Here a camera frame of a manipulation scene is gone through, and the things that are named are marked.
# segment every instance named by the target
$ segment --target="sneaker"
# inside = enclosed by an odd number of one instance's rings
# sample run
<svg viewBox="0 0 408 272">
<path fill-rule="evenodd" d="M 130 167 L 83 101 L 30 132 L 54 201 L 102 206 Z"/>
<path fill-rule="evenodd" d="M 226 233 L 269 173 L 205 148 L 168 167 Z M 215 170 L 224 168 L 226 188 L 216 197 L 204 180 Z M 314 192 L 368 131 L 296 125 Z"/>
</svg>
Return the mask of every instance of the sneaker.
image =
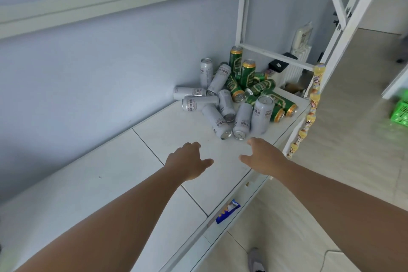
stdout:
<svg viewBox="0 0 408 272">
<path fill-rule="evenodd" d="M 257 248 L 251 249 L 248 253 L 248 268 L 249 272 L 266 272 L 261 254 Z"/>
</svg>

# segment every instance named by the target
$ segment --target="green crate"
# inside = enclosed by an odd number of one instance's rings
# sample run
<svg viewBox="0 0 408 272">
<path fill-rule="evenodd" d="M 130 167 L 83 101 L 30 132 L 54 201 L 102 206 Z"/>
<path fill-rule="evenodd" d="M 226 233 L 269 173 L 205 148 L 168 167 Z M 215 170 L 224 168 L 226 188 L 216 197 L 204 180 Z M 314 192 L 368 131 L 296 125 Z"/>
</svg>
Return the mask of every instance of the green crate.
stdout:
<svg viewBox="0 0 408 272">
<path fill-rule="evenodd" d="M 408 89 L 398 101 L 391 116 L 391 121 L 408 127 Z"/>
</svg>

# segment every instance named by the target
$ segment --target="wall trim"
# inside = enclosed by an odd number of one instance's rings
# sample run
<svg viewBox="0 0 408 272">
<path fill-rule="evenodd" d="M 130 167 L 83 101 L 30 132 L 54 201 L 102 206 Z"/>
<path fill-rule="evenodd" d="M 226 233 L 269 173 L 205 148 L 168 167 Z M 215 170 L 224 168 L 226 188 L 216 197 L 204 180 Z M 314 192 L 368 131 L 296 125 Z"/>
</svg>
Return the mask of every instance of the wall trim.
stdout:
<svg viewBox="0 0 408 272">
<path fill-rule="evenodd" d="M 167 0 L 40 0 L 0 6 L 0 39 Z"/>
</svg>

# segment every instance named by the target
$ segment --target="forearm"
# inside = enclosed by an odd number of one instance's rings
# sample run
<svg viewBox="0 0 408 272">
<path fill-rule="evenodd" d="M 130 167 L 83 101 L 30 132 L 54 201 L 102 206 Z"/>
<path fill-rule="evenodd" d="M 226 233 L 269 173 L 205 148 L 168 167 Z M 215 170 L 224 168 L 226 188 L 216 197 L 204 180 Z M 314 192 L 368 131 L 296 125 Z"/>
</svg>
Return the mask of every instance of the forearm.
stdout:
<svg viewBox="0 0 408 272">
<path fill-rule="evenodd" d="M 128 272 L 185 177 L 163 167 L 29 259 L 18 272 Z"/>
<path fill-rule="evenodd" d="M 288 161 L 273 172 L 362 271 L 406 271 L 408 212 Z"/>
</svg>

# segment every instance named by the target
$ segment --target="pile of cans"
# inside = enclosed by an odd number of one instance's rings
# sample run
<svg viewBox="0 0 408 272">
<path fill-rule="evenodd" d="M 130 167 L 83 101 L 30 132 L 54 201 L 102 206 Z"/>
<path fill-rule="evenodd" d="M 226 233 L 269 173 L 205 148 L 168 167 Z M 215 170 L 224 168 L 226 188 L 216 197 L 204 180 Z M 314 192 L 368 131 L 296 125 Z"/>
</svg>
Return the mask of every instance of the pile of cans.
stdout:
<svg viewBox="0 0 408 272">
<path fill-rule="evenodd" d="M 214 76 L 213 62 L 210 58 L 203 58 L 201 87 L 176 86 L 173 91 L 174 99 L 181 100 L 183 110 L 201 110 L 222 140 L 231 135 L 243 140 L 250 131 L 254 135 L 263 134 L 270 121 L 277 123 L 285 115 L 292 116 L 298 107 L 273 92 L 276 83 L 270 78 L 271 72 L 255 72 L 254 60 L 247 59 L 243 63 L 241 60 L 242 48 L 232 47 L 229 63 L 222 62 Z M 243 102 L 237 112 L 233 102 Z"/>
</svg>

